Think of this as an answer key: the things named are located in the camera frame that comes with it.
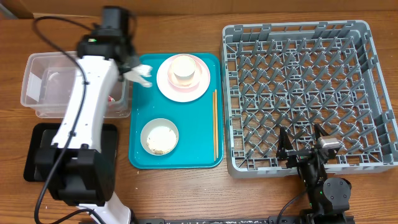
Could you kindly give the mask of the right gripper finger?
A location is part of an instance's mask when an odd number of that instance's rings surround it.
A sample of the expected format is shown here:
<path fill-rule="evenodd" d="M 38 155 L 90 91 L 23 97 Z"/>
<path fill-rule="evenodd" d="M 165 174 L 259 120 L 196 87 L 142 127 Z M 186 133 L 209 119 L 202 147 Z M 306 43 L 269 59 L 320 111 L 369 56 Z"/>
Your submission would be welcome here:
<path fill-rule="evenodd" d="M 289 136 L 284 127 L 280 127 L 279 142 L 277 147 L 277 154 L 286 154 L 286 151 L 293 150 L 293 145 L 290 142 Z"/>
<path fill-rule="evenodd" d="M 316 139 L 324 136 L 329 136 L 329 134 L 318 123 L 314 124 L 314 131 Z"/>

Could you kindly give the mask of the cream paper cup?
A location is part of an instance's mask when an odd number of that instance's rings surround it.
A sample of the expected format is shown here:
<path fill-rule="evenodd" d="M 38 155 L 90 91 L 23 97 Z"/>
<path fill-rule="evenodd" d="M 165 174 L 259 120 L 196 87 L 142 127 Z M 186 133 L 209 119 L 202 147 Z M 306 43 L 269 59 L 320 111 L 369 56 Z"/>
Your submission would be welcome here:
<path fill-rule="evenodd" d="M 173 74 L 183 82 L 191 80 L 196 70 L 194 59 L 186 55 L 178 56 L 173 60 L 171 66 Z"/>

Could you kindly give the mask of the white rice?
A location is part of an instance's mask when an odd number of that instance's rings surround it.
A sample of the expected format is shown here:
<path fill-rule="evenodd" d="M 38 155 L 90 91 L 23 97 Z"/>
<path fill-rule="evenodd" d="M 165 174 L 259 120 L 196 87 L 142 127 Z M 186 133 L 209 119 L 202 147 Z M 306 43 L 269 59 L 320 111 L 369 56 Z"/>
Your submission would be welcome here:
<path fill-rule="evenodd" d="M 167 154 L 176 146 L 177 135 L 169 127 L 158 126 L 149 132 L 146 143 L 151 153 Z"/>

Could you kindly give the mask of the grey bowl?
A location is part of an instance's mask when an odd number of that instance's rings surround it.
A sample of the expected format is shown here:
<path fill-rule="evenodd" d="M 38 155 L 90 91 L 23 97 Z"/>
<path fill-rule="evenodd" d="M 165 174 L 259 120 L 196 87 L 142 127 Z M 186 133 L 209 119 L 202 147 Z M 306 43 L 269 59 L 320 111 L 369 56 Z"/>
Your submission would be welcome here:
<path fill-rule="evenodd" d="M 149 148 L 148 148 L 148 146 L 147 146 L 147 143 L 146 143 L 147 137 L 148 137 L 148 135 L 149 135 L 149 132 L 150 132 L 152 129 L 154 129 L 155 127 L 158 127 L 158 126 L 166 126 L 166 127 L 169 127 L 170 129 L 172 129 L 172 130 L 176 133 L 176 135 L 177 135 L 177 144 L 178 144 L 178 140 L 179 140 L 178 129 L 177 129 L 176 125 L 174 125 L 173 122 L 171 122 L 170 120 L 165 119 L 165 118 L 156 118 L 156 119 L 153 119 L 153 120 L 149 121 L 149 122 L 143 127 L 143 129 L 142 129 L 142 131 L 141 131 L 140 140 L 141 140 L 141 145 L 142 145 L 142 147 L 143 147 L 144 150 L 147 151 L 149 154 L 152 154 L 152 155 L 154 155 L 154 156 L 164 156 L 164 155 L 166 155 L 166 154 L 157 155 L 157 154 L 151 153 L 150 150 L 149 150 Z"/>

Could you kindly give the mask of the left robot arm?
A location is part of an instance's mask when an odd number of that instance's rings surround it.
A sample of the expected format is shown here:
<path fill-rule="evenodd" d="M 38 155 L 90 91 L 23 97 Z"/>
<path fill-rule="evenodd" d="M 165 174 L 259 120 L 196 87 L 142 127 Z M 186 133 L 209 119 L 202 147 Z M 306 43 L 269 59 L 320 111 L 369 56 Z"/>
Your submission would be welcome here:
<path fill-rule="evenodd" d="M 35 154 L 44 178 L 43 193 L 87 213 L 98 223 L 137 223 L 115 189 L 116 153 L 101 147 L 108 98 L 116 82 L 145 87 L 151 67 L 140 62 L 132 40 L 136 16 L 119 6 L 105 6 L 102 22 L 88 29 L 70 57 L 75 81 L 63 121 L 49 147 Z"/>

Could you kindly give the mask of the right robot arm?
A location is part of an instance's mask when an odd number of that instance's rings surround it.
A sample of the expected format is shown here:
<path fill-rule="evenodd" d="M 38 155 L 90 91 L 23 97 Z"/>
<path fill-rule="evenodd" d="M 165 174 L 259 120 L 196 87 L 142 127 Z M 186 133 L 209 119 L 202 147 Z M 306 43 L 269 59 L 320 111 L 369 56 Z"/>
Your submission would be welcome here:
<path fill-rule="evenodd" d="M 318 123 L 314 125 L 316 144 L 295 151 L 284 128 L 280 128 L 277 158 L 287 168 L 296 168 L 305 190 L 287 202 L 279 212 L 276 223 L 354 223 L 347 217 L 351 182 L 340 177 L 328 177 L 324 164 L 334 159 L 341 149 L 340 142 Z M 295 218 L 283 217 L 284 211 L 299 198 L 308 196 L 310 207 Z"/>

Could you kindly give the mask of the white napkin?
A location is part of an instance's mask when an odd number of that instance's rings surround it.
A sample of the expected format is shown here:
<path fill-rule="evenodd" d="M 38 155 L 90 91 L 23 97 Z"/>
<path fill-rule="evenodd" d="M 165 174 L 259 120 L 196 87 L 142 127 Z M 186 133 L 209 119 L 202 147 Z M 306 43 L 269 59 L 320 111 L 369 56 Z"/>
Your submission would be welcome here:
<path fill-rule="evenodd" d="M 150 88 L 152 86 L 152 83 L 148 82 L 146 78 L 151 77 L 151 71 L 151 66 L 140 64 L 130 69 L 130 71 L 124 73 L 123 77 L 130 82 L 138 83 L 145 88 Z"/>

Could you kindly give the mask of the red snack wrapper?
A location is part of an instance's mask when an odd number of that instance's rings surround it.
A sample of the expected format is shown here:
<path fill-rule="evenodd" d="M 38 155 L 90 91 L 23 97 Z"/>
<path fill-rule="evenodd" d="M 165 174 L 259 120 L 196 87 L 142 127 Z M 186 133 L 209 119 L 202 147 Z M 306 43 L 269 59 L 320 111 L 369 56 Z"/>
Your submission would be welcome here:
<path fill-rule="evenodd" d="M 111 97 L 111 96 L 109 96 L 108 97 L 108 101 L 111 103 L 111 102 L 115 102 L 115 99 L 113 98 L 113 97 Z"/>

